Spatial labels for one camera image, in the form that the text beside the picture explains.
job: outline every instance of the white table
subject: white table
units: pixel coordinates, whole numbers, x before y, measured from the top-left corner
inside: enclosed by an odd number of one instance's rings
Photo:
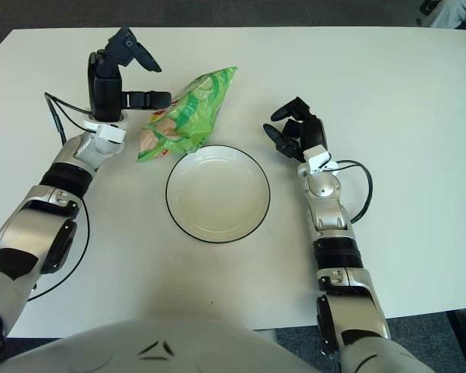
[[[88,103],[86,62],[116,29],[15,30],[0,45],[0,225],[38,183],[60,142],[43,91]],[[261,227],[224,245],[191,239],[165,205],[179,156],[134,162],[150,113],[130,112],[123,153],[86,195],[92,240],[57,290],[29,303],[11,336],[58,337],[150,314],[203,315],[249,328],[315,323],[315,262],[297,162],[274,150],[262,124],[295,96],[325,123],[334,159],[374,177],[355,225],[387,317],[466,307],[466,31],[415,28],[134,29],[163,73],[135,61],[123,88],[178,92],[198,75],[239,67],[209,144],[233,145],[264,168],[271,205]],[[67,135],[77,134],[65,121]],[[366,183],[340,173],[355,213]],[[85,242],[79,216],[64,268]]]

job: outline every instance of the floor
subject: floor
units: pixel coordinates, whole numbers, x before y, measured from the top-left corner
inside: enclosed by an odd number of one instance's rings
[[[421,0],[0,0],[0,43],[13,29],[103,26],[416,26]],[[445,313],[388,320],[395,341],[436,372],[466,372]],[[322,371],[318,328],[276,331],[278,342]],[[7,339],[7,356],[51,340]]]

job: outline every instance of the green snack bag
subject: green snack bag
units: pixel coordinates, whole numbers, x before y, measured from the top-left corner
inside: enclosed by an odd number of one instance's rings
[[[150,123],[141,129],[138,161],[200,148],[214,129],[236,70],[224,68],[199,76],[178,93],[170,107],[153,113]]]

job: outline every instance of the black logo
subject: black logo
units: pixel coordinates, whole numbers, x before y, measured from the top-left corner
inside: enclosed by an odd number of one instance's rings
[[[141,352],[138,353],[138,356],[145,354],[145,356],[140,357],[140,360],[161,360],[161,361],[169,361],[174,357],[174,352],[172,352],[169,343],[163,341],[160,343],[159,341],[154,342],[147,348],[143,349]]]

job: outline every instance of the plate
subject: plate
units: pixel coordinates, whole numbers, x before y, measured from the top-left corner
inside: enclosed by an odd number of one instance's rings
[[[169,213],[195,239],[225,243],[242,239],[263,222],[270,185],[246,153],[211,145],[181,158],[165,188]]]

